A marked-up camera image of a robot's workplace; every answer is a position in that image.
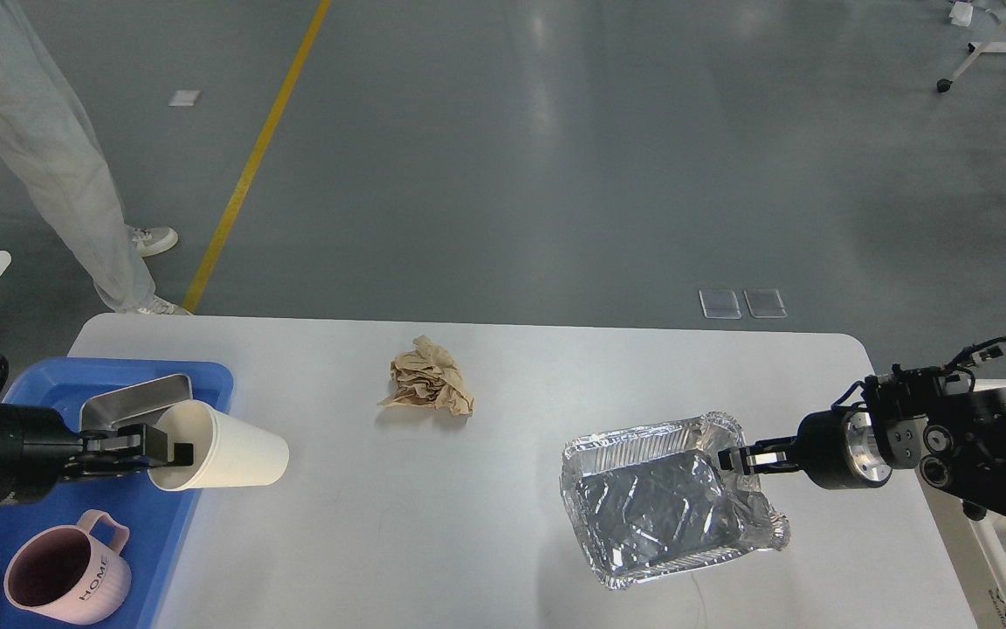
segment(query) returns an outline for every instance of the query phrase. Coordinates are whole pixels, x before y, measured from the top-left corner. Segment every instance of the light blue jeans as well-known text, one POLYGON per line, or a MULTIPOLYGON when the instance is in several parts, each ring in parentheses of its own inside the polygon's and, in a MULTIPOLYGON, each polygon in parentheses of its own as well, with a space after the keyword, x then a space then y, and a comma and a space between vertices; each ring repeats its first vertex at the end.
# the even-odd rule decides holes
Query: light blue jeans
POLYGON ((109 308, 150 302, 155 283, 92 123, 15 0, 0 0, 0 156, 109 308))

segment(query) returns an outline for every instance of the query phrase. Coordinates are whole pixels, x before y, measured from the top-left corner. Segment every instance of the crumpled paper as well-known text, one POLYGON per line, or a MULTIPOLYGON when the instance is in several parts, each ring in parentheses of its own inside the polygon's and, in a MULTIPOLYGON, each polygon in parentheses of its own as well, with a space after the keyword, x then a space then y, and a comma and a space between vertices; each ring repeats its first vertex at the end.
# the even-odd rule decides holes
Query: crumpled paper
POLYGON ((443 346, 427 335, 413 339, 415 349, 395 355, 390 378, 395 390, 380 407, 448 408, 454 415, 470 415, 476 399, 468 391, 460 367, 443 346))

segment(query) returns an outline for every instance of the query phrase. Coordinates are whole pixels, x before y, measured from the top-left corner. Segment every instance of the aluminum foil tray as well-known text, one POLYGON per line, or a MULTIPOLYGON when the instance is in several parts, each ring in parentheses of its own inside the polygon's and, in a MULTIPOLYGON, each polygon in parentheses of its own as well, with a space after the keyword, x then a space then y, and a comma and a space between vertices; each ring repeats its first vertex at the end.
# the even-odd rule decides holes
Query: aluminum foil tray
POLYGON ((719 450, 739 446, 739 425, 716 412, 571 441, 561 455, 561 497, 600 582, 620 590, 783 549, 790 524, 759 477, 716 465, 719 450))

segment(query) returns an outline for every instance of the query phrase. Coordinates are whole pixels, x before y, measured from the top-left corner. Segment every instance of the mug handle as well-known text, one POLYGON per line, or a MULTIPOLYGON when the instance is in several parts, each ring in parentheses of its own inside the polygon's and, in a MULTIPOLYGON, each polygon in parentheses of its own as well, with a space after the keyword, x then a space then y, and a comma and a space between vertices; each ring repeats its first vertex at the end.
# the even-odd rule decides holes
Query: mug handle
POLYGON ((103 520, 104 524, 116 529, 115 537, 111 538, 108 547, 116 551, 116 555, 123 553, 123 546, 127 545, 127 540, 131 538, 131 529, 119 524, 116 518, 111 517, 111 513, 108 513, 108 511, 101 511, 100 509, 83 511, 80 520, 76 522, 76 526, 82 528, 86 533, 92 533, 92 529, 96 528, 96 523, 100 520, 103 520))

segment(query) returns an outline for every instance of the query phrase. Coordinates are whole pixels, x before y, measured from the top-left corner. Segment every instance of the blue plastic tray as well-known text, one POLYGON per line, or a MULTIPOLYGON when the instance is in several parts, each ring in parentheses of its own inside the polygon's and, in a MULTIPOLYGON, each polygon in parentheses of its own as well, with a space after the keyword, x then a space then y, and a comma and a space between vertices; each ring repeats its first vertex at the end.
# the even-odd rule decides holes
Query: blue plastic tray
MULTIPOLYGON (((64 425, 79 430, 80 406, 95 395, 168 374, 187 374, 192 395, 223 412, 230 409, 231 373, 215 362, 117 361, 107 358, 50 358, 17 377, 3 402, 47 407, 59 412, 64 425)), ((131 567, 131 590, 116 613, 97 622, 97 629, 147 629, 153 624, 169 582, 199 490, 163 491, 145 473, 80 482, 63 482, 32 505, 0 506, 0 570, 33 534, 49 526, 75 524, 88 509, 108 511, 129 526, 131 538, 123 557, 131 567)), ((107 526, 97 537, 110 537, 107 526)), ((72 626, 16 609, 0 594, 0 628, 43 629, 72 626)))

